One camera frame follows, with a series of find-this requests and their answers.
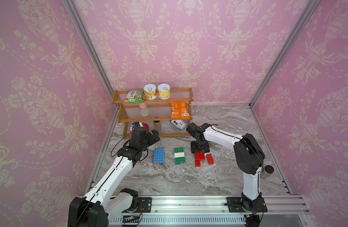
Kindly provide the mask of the red brick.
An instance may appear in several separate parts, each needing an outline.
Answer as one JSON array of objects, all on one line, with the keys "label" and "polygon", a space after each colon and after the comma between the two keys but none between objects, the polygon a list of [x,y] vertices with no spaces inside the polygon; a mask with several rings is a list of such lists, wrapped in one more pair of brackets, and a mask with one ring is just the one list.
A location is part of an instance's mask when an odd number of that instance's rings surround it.
[{"label": "red brick", "polygon": [[200,160],[195,160],[195,167],[201,167]]},{"label": "red brick", "polygon": [[199,155],[199,156],[195,156],[195,160],[198,160],[198,161],[205,161],[206,158],[205,158],[205,156]]},{"label": "red brick", "polygon": [[215,163],[212,154],[207,154],[206,158],[209,165],[213,165]]},{"label": "red brick", "polygon": [[202,159],[203,157],[205,157],[205,154],[204,154],[204,153],[199,153],[199,152],[195,152],[194,155],[195,155],[196,158],[201,158],[201,159]]}]

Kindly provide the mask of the light blue brick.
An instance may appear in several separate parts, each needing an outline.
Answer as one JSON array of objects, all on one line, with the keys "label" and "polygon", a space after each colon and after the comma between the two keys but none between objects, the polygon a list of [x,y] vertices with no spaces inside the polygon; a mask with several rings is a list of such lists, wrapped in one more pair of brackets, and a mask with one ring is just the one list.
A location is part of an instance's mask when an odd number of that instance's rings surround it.
[{"label": "light blue brick", "polygon": [[158,154],[164,154],[164,148],[155,148],[154,152]]},{"label": "light blue brick", "polygon": [[164,159],[164,153],[155,153],[154,154],[154,159],[159,160],[159,159]]},{"label": "light blue brick", "polygon": [[155,165],[162,164],[162,163],[164,163],[164,158],[163,157],[154,157],[153,163]]}]

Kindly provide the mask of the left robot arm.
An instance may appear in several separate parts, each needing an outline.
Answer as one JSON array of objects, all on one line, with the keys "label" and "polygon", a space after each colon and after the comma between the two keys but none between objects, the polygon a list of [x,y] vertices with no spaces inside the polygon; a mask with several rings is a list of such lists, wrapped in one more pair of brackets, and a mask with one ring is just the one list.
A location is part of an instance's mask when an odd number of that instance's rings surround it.
[{"label": "left robot arm", "polygon": [[143,160],[143,152],[159,140],[158,131],[135,127],[131,139],[119,149],[114,163],[101,180],[83,197],[72,200],[68,226],[107,227],[122,212],[135,211],[139,202],[137,191],[125,188],[115,198],[112,195],[136,163]]}]

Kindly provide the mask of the white brick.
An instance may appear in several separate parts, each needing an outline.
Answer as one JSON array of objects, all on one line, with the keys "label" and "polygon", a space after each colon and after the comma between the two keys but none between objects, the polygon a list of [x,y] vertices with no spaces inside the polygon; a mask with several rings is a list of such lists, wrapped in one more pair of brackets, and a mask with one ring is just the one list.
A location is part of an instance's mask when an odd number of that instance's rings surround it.
[{"label": "white brick", "polygon": [[184,152],[177,152],[174,154],[174,157],[175,158],[182,158],[182,157],[185,157],[185,154],[184,154]]}]

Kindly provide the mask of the green brick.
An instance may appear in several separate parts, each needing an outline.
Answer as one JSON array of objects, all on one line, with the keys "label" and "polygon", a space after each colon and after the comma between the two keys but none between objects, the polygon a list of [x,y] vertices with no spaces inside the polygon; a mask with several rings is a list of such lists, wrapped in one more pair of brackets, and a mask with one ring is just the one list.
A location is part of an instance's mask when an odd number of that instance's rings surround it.
[{"label": "green brick", "polygon": [[174,153],[182,153],[184,152],[184,148],[175,148]]},{"label": "green brick", "polygon": [[175,158],[175,164],[176,165],[179,165],[179,164],[182,164],[182,163],[185,163],[185,162],[186,162],[185,157]]}]

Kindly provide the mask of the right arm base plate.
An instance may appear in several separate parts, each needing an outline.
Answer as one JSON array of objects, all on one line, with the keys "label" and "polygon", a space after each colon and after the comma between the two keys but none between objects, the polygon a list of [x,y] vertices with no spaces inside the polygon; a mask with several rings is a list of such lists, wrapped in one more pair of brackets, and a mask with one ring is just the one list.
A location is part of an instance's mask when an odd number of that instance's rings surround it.
[{"label": "right arm base plate", "polygon": [[253,201],[242,197],[227,197],[226,201],[227,202],[224,205],[228,207],[230,213],[255,213],[256,211],[260,213],[268,212],[267,205],[261,196]]}]

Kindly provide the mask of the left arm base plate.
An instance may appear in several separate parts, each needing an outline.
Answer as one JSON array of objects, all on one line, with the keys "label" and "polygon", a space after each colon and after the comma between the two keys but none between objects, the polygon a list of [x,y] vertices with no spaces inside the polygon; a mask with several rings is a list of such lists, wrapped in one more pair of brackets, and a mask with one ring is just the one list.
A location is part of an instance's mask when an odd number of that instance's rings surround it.
[{"label": "left arm base plate", "polygon": [[150,213],[152,197],[138,197],[133,199],[132,212]]}]

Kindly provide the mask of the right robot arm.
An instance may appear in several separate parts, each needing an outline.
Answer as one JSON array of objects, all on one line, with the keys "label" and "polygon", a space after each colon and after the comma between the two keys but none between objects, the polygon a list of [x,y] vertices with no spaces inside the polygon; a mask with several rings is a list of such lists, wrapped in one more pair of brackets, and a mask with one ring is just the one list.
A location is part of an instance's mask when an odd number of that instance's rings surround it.
[{"label": "right robot arm", "polygon": [[256,212],[262,205],[260,176],[263,172],[265,154],[252,134],[243,136],[225,132],[212,124],[201,126],[191,123],[187,133],[195,139],[191,142],[192,153],[209,153],[209,143],[213,142],[232,150],[236,163],[243,172],[244,187],[241,194],[245,211]]}]

